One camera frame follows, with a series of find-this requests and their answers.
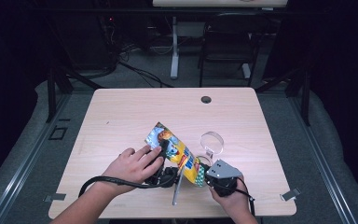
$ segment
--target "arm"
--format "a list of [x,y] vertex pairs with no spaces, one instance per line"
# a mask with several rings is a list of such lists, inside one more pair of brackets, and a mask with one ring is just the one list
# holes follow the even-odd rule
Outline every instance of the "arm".
[[[242,182],[237,179],[237,188],[247,191]],[[215,201],[220,203],[225,212],[231,217],[236,224],[255,224],[257,221],[249,210],[249,200],[246,195],[239,192],[234,192],[227,197],[220,197],[214,189],[209,188],[212,197]]]
[[[157,158],[150,166],[147,166],[157,157],[161,147],[156,147],[146,154],[148,151],[150,151],[150,146],[145,146],[136,152],[133,148],[127,148],[117,159],[110,163],[103,175],[125,179],[134,183],[143,183],[163,163],[163,158]],[[96,182],[51,223],[93,223],[110,201],[118,195],[131,190],[133,190],[133,187]]]

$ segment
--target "table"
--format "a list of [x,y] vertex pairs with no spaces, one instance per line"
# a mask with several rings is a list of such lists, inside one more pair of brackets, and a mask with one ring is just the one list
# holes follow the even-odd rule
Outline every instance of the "table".
[[[212,101],[203,103],[203,96]],[[293,200],[280,197],[290,189],[253,89],[103,89],[92,97],[57,189],[66,197],[53,201],[49,216],[56,217],[71,204],[81,186],[100,175],[124,149],[143,147],[158,121],[195,155],[205,153],[200,145],[204,133],[219,133],[225,150],[213,159],[222,159],[243,173],[257,216],[296,212]],[[227,216],[207,187],[195,187],[184,179],[175,206],[173,191],[174,187],[133,190],[115,198],[100,218]]]
[[[286,7],[288,0],[153,0],[154,7],[262,7],[271,10],[274,7]],[[177,41],[177,20],[172,19],[172,64],[171,79],[178,78],[179,53]],[[242,67],[242,71],[249,76],[249,65]]]

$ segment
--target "gray carpet floor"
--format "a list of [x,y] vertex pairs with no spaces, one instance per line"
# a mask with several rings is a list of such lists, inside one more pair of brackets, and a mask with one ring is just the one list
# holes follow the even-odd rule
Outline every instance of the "gray carpet floor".
[[[269,46],[266,44],[261,50],[255,72],[254,88],[263,84],[261,76],[268,58]],[[174,87],[185,88],[198,87],[199,70],[196,52],[193,48],[181,48],[179,78],[176,80],[169,78],[171,53],[157,54],[153,51],[135,50],[123,57],[128,59],[126,63],[131,66],[144,69]],[[233,73],[238,73],[236,76],[241,75],[241,71],[234,70]],[[75,87],[73,94],[66,97],[57,91],[59,98],[61,96],[62,101],[65,99],[66,101],[53,123],[57,127],[66,128],[66,134],[62,140],[48,140],[51,133],[49,130],[40,146],[40,153],[34,157],[30,173],[24,177],[26,181],[21,185],[21,190],[12,195],[10,203],[4,207],[5,211],[0,211],[1,223],[48,223],[50,221],[48,217],[50,203],[44,202],[44,199],[47,195],[55,193],[58,187],[93,93],[92,89],[83,83],[74,79],[71,81]],[[139,75],[120,65],[112,74],[94,78],[93,81],[107,88],[152,88]],[[302,193],[296,199],[295,215],[263,217],[263,222],[268,224],[345,223],[312,154],[312,144],[304,132],[302,120],[297,117],[297,99],[284,96],[282,92],[284,85],[283,83],[269,92],[260,93],[258,98],[289,186],[291,189],[299,188]],[[158,84],[152,83],[152,86],[157,87]],[[24,159],[34,150],[38,137],[47,128],[45,123],[48,117],[47,84],[42,83],[36,90],[39,100],[34,114],[0,169],[0,200]],[[353,213],[354,220],[358,223],[358,185],[343,161],[342,148],[334,125],[324,111],[322,102],[314,94],[310,98],[310,123],[309,129],[317,139],[348,207]],[[99,220],[99,223],[107,222],[108,220]]]

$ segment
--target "chip bag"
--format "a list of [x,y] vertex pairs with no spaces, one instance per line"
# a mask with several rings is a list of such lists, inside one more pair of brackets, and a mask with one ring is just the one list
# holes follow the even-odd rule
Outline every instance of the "chip bag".
[[152,148],[158,147],[163,140],[168,140],[166,158],[184,169],[184,176],[194,185],[202,187],[204,184],[205,169],[200,159],[195,157],[186,145],[180,141],[167,127],[158,122],[150,134],[146,137],[146,143]]

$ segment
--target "hand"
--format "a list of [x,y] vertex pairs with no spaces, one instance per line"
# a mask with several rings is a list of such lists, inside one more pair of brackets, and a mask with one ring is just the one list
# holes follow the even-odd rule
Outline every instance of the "hand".
[[[237,189],[248,191],[239,179],[237,179]],[[213,188],[209,187],[209,190],[214,200],[223,207],[235,223],[257,223],[249,210],[249,199],[246,195],[235,191],[227,197],[220,197]]]
[[[117,157],[117,159],[110,163],[105,172],[103,172],[103,175],[142,184],[145,179],[154,174],[164,162],[164,159],[159,157],[150,166],[147,166],[153,159],[157,157],[161,151],[161,147],[156,147],[154,150],[150,152],[149,151],[150,146],[144,146],[136,152],[133,148],[127,148]],[[113,187],[112,190],[115,196],[134,189],[134,187],[130,186],[119,186],[112,183],[106,184]]]

